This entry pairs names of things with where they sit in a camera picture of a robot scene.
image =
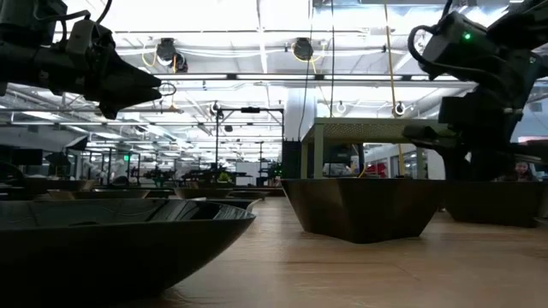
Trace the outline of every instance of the person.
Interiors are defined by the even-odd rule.
[[[500,176],[497,181],[521,181],[521,182],[531,182],[539,181],[536,176],[533,175],[533,171],[529,168],[528,163],[518,162],[515,164],[514,170],[512,172]]]

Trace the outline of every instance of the white ceiling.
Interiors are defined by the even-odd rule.
[[[503,2],[493,1],[497,5],[464,8],[463,12],[470,19],[488,25],[503,13],[503,6],[501,6]],[[420,3],[420,0],[408,2],[406,4]],[[92,13],[92,19],[95,19],[103,10],[105,0],[65,0],[65,3],[69,7],[69,13],[87,9]],[[260,22],[257,3],[260,5]],[[438,5],[389,6],[389,24],[393,29],[390,42],[394,74],[423,74],[416,61],[407,54],[407,36],[412,27],[419,24],[430,25],[438,20],[443,1],[439,3]],[[145,51],[146,61],[153,62],[154,46],[161,38],[176,39],[177,48],[185,50],[182,53],[188,61],[191,74],[313,74],[314,69],[318,74],[388,74],[390,72],[389,57],[387,52],[383,52],[383,46],[387,42],[383,6],[336,5],[334,10],[333,18],[329,6],[314,9],[312,18],[312,39],[315,49],[314,59],[316,59],[314,65],[295,60],[290,49],[297,38],[310,36],[311,21],[307,0],[115,0],[103,25],[114,32],[117,51],[125,61],[154,74],[171,73],[168,68],[161,66],[158,62],[149,67],[142,59]],[[335,44],[333,44],[331,27],[335,28]],[[60,38],[60,31],[61,28],[58,27],[57,39]],[[332,70],[333,54],[335,54],[334,71]],[[419,108],[423,102],[439,100],[443,95],[461,91],[454,86],[437,88],[423,87],[421,84],[400,85],[403,83],[396,84],[396,101],[402,101],[407,106],[413,105],[416,108]],[[214,118],[211,118],[209,109],[216,101],[224,108],[245,106],[283,108],[286,104],[302,104],[304,101],[304,99],[295,101],[295,98],[290,98],[288,95],[290,88],[304,87],[302,83],[221,80],[207,81],[205,85],[202,81],[184,81],[177,83],[177,86],[178,92],[173,97],[164,99],[161,104],[159,101],[149,102],[135,108],[160,111],[173,106],[183,111],[181,114],[133,113],[122,115],[122,117],[131,115],[134,120],[150,122],[212,122]],[[361,86],[360,83],[336,82],[332,97],[329,83],[319,86],[311,82],[309,86],[315,91],[319,104],[332,100],[338,105],[344,105],[344,112],[335,112],[335,116],[391,116],[390,83],[385,82],[380,86]],[[61,98],[53,96],[48,91],[26,87],[21,87],[20,90],[33,92],[62,106]],[[69,100],[74,98],[76,96],[68,96]],[[87,106],[95,107],[91,102],[82,99],[76,99],[69,107],[86,108]],[[66,118],[78,116],[82,118],[82,121],[105,121],[100,116],[78,114],[78,112],[59,116]],[[221,158],[234,158],[236,156],[234,151],[239,151],[247,159],[254,160],[259,156],[259,149],[254,146],[255,141],[266,139],[265,136],[270,136],[266,140],[276,142],[281,139],[282,129],[272,115],[234,113],[225,124],[231,122],[260,122],[265,125],[252,127],[234,125],[232,133],[222,132],[221,139],[232,144],[223,145]],[[93,131],[95,128],[78,127],[88,131]],[[136,132],[131,127],[119,127],[116,130],[126,140],[150,138],[151,141],[166,141],[166,134],[177,138],[179,144],[193,141],[196,146],[191,150],[192,155],[211,158],[211,153],[203,149],[214,149],[215,145],[212,141],[215,139],[207,133],[214,129],[214,126],[203,128],[168,126],[160,132],[145,134]],[[252,147],[242,151],[241,148],[245,146]],[[264,157],[277,157],[279,148],[279,143],[272,143],[266,147]]]

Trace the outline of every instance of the ceiling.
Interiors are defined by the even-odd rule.
[[[335,0],[332,15],[331,1],[321,0],[114,0],[102,25],[113,31],[117,52],[137,68],[175,78],[171,81],[177,88],[175,95],[134,106],[134,110],[122,112],[117,118],[117,121],[142,121],[142,126],[101,125],[106,119],[89,111],[96,108],[96,103],[74,94],[67,93],[63,98],[45,89],[26,86],[11,86],[12,94],[18,96],[4,98],[3,106],[48,109],[38,114],[16,114],[11,121],[21,121],[21,125],[25,121],[66,122],[72,130],[99,133],[92,137],[98,141],[91,144],[95,150],[124,141],[144,154],[161,151],[173,157],[173,152],[175,156],[183,152],[184,157],[212,160],[216,127],[211,106],[216,102],[221,108],[285,108],[288,104],[303,104],[304,98],[296,97],[292,91],[308,86],[318,100],[320,114],[333,101],[337,107],[334,116],[390,117],[393,99],[390,64],[397,76],[417,77],[410,80],[408,76],[406,81],[395,82],[394,97],[410,113],[413,111],[410,117],[428,117],[442,96],[472,88],[471,84],[450,78],[438,83],[425,81],[418,77],[424,73],[407,52],[410,29],[419,24],[434,24],[444,1],[388,0],[391,54],[387,51],[384,6],[380,5],[384,1],[361,2],[370,4]],[[65,3],[69,13],[87,9],[95,19],[105,0],[65,0]],[[502,16],[509,4],[502,0],[468,3],[470,6],[456,9],[484,25]],[[61,28],[57,27],[56,39],[60,38]],[[177,49],[188,62],[189,74],[220,74],[220,80],[212,80],[211,75],[197,76],[194,80],[187,80],[184,75],[172,76],[169,68],[154,59],[155,46],[161,38],[176,40]],[[312,38],[311,63],[298,61],[293,55],[291,46],[297,38]],[[427,40],[427,36],[418,36],[415,43],[420,48]],[[226,74],[266,75],[225,80]],[[269,74],[290,76],[268,80],[265,76]],[[334,74],[336,80],[333,85],[331,79],[292,80],[294,74],[301,77]],[[337,79],[338,75],[346,77]],[[54,109],[63,111],[50,112]],[[235,112],[226,117],[223,124],[231,125],[232,131],[220,127],[223,143],[219,157],[256,161],[260,148],[256,142],[265,141],[262,157],[278,158],[281,120],[281,113],[276,111]]]

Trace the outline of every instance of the white wall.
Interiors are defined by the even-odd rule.
[[[268,163],[262,163],[262,169],[268,168]],[[251,184],[255,186],[257,184],[257,178],[259,175],[259,162],[256,163],[236,163],[236,172],[245,172],[252,177],[239,177],[236,179],[236,185],[246,186]]]
[[[416,150],[417,148],[414,145],[411,145],[411,144],[402,145],[402,154],[409,153]],[[445,180],[444,160],[442,159],[442,157],[439,156],[439,154],[437,154],[433,150],[425,150],[425,151],[426,151],[425,163],[428,164],[428,178],[433,180]],[[391,175],[392,166],[390,163],[390,159],[394,156],[398,156],[399,153],[400,152],[398,150],[397,145],[383,145],[383,146],[368,150],[364,158],[365,158],[366,164],[377,161],[379,159],[386,159],[388,162],[387,175]]]
[[[0,128],[0,144],[46,151],[60,151],[65,145],[82,134],[39,127],[38,133],[31,133],[26,127]]]
[[[285,139],[297,141],[304,138],[316,117],[316,92],[312,87],[307,90],[307,101],[302,117],[304,102],[304,89],[289,89],[288,101],[285,105]]]
[[[541,104],[542,112],[533,113],[527,106],[523,109],[523,118],[515,127],[512,142],[517,142],[522,136],[548,137],[548,101],[542,101]]]

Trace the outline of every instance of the black bowl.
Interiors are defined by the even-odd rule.
[[[192,200],[0,202],[0,305],[96,305],[161,293],[254,215]]]
[[[65,192],[50,190],[48,193],[51,199],[54,201],[69,201],[69,200],[82,200],[82,199],[132,199],[132,198],[144,198],[149,193],[147,190],[113,190],[108,192]]]
[[[229,193],[229,197],[234,198],[253,198],[253,199],[261,199],[265,200],[266,196],[268,196],[268,192],[258,192],[258,191],[232,191]]]
[[[419,236],[441,197],[441,181],[342,178],[282,184],[305,231],[354,243]]]
[[[193,200],[230,205],[247,211],[253,211],[253,207],[260,202],[260,199],[258,198],[195,198]]]
[[[148,194],[146,198],[169,198],[173,195],[173,189],[171,188],[144,188],[144,187],[108,187],[108,188],[94,188],[94,192],[120,192],[120,191],[138,191],[147,190]]]

